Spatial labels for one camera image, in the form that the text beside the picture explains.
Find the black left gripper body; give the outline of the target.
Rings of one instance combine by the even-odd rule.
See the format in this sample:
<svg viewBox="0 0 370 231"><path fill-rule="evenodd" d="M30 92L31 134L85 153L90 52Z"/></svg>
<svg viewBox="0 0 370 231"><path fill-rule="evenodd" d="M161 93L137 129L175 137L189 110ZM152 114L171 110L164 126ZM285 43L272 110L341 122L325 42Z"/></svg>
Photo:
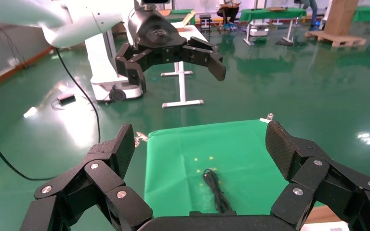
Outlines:
<svg viewBox="0 0 370 231"><path fill-rule="evenodd" d="M146 55L151 64L167 64L182 60L187 39L157 10L138 8L131 13L128 29L134 46Z"/></svg>

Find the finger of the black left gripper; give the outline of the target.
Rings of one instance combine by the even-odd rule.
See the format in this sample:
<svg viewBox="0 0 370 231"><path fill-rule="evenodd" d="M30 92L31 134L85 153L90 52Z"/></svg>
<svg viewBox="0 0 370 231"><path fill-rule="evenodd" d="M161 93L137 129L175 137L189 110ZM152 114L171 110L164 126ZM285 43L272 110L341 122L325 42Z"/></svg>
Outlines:
<svg viewBox="0 0 370 231"><path fill-rule="evenodd" d="M117 73L127 77L130 85L140 86L143 93L147 92L144 72L152 66L152 53L151 49L139 51L126 42L115 57Z"/></svg>
<svg viewBox="0 0 370 231"><path fill-rule="evenodd" d="M226 67L218 47L197 37L191 37L182 46L182 61L204 66L218 80L224 81Z"/></svg>

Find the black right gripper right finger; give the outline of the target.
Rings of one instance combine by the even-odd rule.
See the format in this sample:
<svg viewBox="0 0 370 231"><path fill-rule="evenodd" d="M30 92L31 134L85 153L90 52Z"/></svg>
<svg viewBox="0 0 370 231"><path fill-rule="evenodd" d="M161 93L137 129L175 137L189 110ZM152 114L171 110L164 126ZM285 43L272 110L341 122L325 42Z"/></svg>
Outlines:
<svg viewBox="0 0 370 231"><path fill-rule="evenodd" d="M299 230L316 202L326 205L351 231L370 231L370 177L334 161L314 141L290 135L271 121L265 145L288 182L270 214Z"/></svg>

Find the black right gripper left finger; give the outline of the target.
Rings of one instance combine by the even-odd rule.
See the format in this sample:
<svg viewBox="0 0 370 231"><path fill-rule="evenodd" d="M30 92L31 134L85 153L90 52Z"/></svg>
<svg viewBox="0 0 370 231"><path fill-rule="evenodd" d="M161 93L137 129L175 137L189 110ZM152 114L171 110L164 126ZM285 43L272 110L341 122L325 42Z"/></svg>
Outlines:
<svg viewBox="0 0 370 231"><path fill-rule="evenodd" d="M68 231L96 206L117 231L136 231L153 218L149 205L124 177L135 150L131 124L116 137L93 145L69 171L38 187L21 230Z"/></svg>

